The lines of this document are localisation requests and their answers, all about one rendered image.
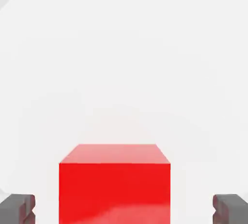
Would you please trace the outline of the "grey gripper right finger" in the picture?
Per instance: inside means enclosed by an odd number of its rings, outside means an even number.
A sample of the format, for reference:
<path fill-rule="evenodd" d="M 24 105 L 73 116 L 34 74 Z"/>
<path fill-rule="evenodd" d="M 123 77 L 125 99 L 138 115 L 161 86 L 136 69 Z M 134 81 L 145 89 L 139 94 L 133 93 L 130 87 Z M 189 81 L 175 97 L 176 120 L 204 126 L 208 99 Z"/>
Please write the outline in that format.
<path fill-rule="evenodd" d="M 237 194 L 215 194 L 213 207 L 213 224 L 248 224 L 248 203 Z"/>

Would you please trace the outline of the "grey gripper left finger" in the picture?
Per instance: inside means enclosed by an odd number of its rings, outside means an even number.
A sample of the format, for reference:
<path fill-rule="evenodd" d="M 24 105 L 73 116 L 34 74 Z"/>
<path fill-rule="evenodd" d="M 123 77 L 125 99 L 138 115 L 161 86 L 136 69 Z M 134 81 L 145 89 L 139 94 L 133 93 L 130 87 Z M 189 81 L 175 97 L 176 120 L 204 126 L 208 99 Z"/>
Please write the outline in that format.
<path fill-rule="evenodd" d="M 0 224 L 35 224 L 33 194 L 8 194 L 0 190 Z"/>

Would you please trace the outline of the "small red cube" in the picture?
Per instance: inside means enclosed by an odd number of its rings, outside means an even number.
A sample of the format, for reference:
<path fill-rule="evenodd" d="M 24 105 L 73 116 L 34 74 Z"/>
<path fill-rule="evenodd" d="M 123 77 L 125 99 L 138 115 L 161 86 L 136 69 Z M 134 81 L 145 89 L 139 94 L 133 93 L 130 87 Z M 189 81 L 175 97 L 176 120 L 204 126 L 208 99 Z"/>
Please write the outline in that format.
<path fill-rule="evenodd" d="M 59 164 L 59 224 L 170 224 L 171 164 L 155 144 L 80 144 Z"/>

